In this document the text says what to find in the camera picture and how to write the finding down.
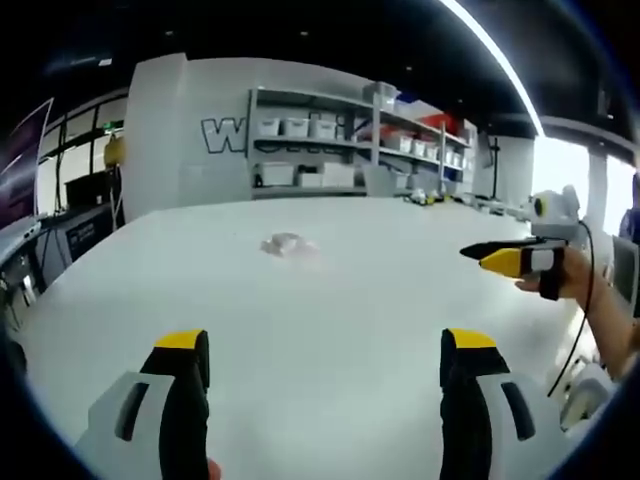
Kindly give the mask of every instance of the ceiling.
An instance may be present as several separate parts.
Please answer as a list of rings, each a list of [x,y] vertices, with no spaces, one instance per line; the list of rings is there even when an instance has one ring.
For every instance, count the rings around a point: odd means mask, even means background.
[[[616,0],[459,2],[510,59],[540,115],[633,138],[624,87],[640,85],[640,62],[626,40],[635,25]],[[138,61],[180,51],[292,60],[384,80],[483,128],[491,124],[494,133],[514,129],[493,121],[497,115],[525,112],[497,62],[436,0],[87,3],[49,3],[37,16],[26,5],[15,13],[29,28],[20,42],[3,29],[12,74],[2,93],[2,131],[47,97],[56,98],[55,116],[127,86]],[[106,58],[111,65],[99,67]],[[530,125],[518,128],[532,133]]]

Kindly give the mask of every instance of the human arm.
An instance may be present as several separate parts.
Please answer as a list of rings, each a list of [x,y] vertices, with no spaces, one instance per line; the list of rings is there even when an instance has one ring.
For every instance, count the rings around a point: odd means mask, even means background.
[[[560,290],[563,298],[573,298],[583,311],[598,345],[609,374],[619,378],[625,367],[640,347],[640,329],[634,324],[631,315],[620,308],[615,292],[598,273],[594,274],[591,301],[587,306],[591,265],[589,261],[571,247],[565,248],[565,282]],[[520,280],[516,286],[523,291],[537,292],[537,281]]]

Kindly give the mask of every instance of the white table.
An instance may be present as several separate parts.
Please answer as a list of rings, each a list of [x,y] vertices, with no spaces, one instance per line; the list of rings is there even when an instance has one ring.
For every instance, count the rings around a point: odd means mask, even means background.
[[[277,232],[320,249],[260,250]],[[167,332],[209,332],[207,448],[225,480],[437,478],[440,333],[483,331],[541,382],[569,302],[458,254],[526,227],[456,205],[285,199],[153,213],[82,257],[25,322],[29,378],[64,438]]]

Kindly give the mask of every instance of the shelf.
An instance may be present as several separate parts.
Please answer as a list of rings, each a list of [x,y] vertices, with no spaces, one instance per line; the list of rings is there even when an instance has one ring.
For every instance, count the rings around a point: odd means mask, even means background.
[[[257,89],[257,103],[277,106],[317,108],[331,111],[360,111],[371,115],[373,105],[363,100],[304,90]]]
[[[399,189],[395,196],[411,193],[409,189]],[[365,197],[365,187],[262,187],[253,189],[254,199],[290,197]]]
[[[394,112],[388,112],[385,110],[380,110],[380,122],[386,123],[388,125],[393,125],[399,127],[403,130],[410,130],[413,132],[420,133],[428,133],[433,135],[436,138],[440,138],[440,130],[432,127],[430,125],[425,125],[424,123],[418,122],[417,120],[412,120],[410,118],[403,117]],[[469,148],[470,145],[462,140],[461,138],[456,137],[455,135],[451,135],[450,133],[445,134],[445,138],[448,142],[453,143],[456,147]]]
[[[303,147],[333,147],[347,148],[353,150],[371,150],[371,142],[352,142],[350,140],[330,140],[323,138],[308,137],[258,137],[254,140],[255,145],[291,145]]]
[[[394,157],[404,158],[404,159],[413,160],[413,161],[421,162],[421,163],[429,163],[431,165],[435,165],[437,167],[440,167],[440,162],[437,161],[437,160],[433,160],[431,158],[426,158],[426,157],[419,157],[418,155],[413,155],[411,153],[400,152],[400,151],[394,150],[392,148],[380,147],[380,154],[381,155],[391,155],[391,156],[394,156]],[[453,165],[447,165],[446,163],[444,164],[444,168],[449,168],[451,170],[456,170],[456,171],[462,171],[462,168],[454,167]]]

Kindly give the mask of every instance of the metal shelving unit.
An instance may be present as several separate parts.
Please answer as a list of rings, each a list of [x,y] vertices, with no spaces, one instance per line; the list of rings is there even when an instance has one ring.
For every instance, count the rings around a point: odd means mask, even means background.
[[[255,160],[254,152],[256,147],[261,146],[300,146],[300,147],[329,147],[337,151],[342,151],[345,163],[353,163],[353,155],[362,153],[363,156],[370,159],[374,165],[379,164],[380,154],[391,155],[395,158],[411,162],[412,165],[419,163],[428,163],[438,166],[440,181],[444,181],[445,170],[461,171],[461,168],[446,165],[444,157],[446,155],[446,146],[449,145],[455,150],[469,148],[469,145],[454,135],[445,132],[444,123],[440,129],[429,125],[424,125],[418,121],[406,118],[394,112],[383,110],[380,105],[379,98],[376,97],[373,104],[363,100],[341,97],[321,92],[312,92],[305,90],[289,90],[277,88],[254,88],[249,92],[249,106],[247,114],[247,141],[246,141],[246,158],[249,161],[250,168],[254,168],[261,162]],[[257,111],[260,107],[290,107],[303,108],[311,110],[330,111],[341,113],[346,116],[344,138],[338,139],[318,139],[318,138],[293,138],[293,137],[261,137],[257,132]],[[355,136],[354,123],[356,118],[370,119],[372,123],[372,139],[370,142],[357,142],[353,138]],[[418,157],[385,148],[380,145],[380,126],[382,124],[392,125],[403,130],[414,132],[415,134],[426,134],[434,140],[440,142],[440,154],[438,161],[433,159]],[[278,195],[313,195],[313,194],[362,194],[362,187],[353,187],[345,189],[344,187],[332,189],[331,187],[309,189],[301,187],[264,187],[254,189],[255,198],[264,198],[268,196],[266,191],[278,192]]]

